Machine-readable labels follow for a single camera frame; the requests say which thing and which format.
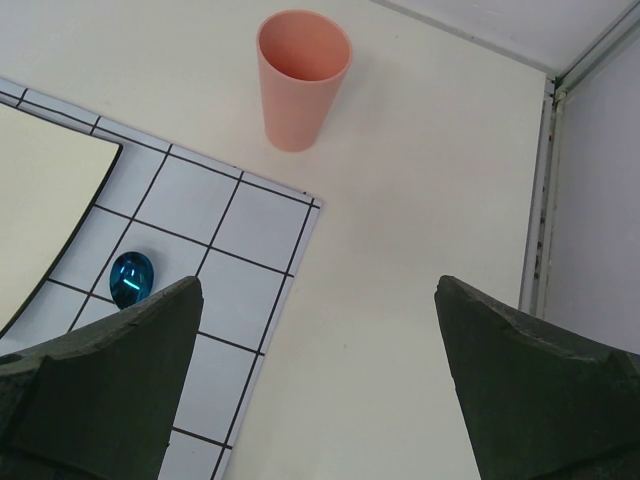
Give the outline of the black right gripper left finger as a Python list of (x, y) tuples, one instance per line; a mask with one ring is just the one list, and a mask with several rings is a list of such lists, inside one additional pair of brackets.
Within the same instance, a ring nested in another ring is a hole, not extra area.
[(187, 276), (1, 358), (4, 479), (155, 479), (203, 310)]

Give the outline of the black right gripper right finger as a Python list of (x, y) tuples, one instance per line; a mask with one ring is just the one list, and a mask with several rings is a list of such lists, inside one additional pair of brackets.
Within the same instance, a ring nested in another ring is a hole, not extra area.
[(481, 478), (638, 478), (638, 355), (453, 276), (434, 301)]

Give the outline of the light blue checked placemat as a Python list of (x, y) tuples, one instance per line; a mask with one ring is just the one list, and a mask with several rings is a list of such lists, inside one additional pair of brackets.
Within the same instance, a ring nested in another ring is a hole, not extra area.
[(320, 201), (10, 81), (1, 100), (123, 148), (2, 352), (114, 313), (109, 274), (126, 252), (150, 259), (156, 289), (197, 276), (204, 309), (160, 475), (222, 478)]

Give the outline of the blue metal spoon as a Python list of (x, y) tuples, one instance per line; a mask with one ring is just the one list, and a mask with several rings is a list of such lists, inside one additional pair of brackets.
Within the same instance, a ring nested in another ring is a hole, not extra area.
[(125, 252), (114, 261), (109, 274), (111, 297), (119, 309), (128, 308), (152, 292), (154, 268), (150, 259), (135, 251)]

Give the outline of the white square plate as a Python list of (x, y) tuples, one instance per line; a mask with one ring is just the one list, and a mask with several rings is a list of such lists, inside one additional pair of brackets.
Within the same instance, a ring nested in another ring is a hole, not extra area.
[(59, 263), (123, 146), (1, 106), (1, 333)]

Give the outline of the pink plastic cup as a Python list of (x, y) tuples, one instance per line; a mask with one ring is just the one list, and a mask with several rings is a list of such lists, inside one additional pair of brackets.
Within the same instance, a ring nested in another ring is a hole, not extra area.
[(351, 66), (349, 36), (319, 13), (285, 10), (260, 25), (256, 50), (267, 139), (286, 152), (309, 149)]

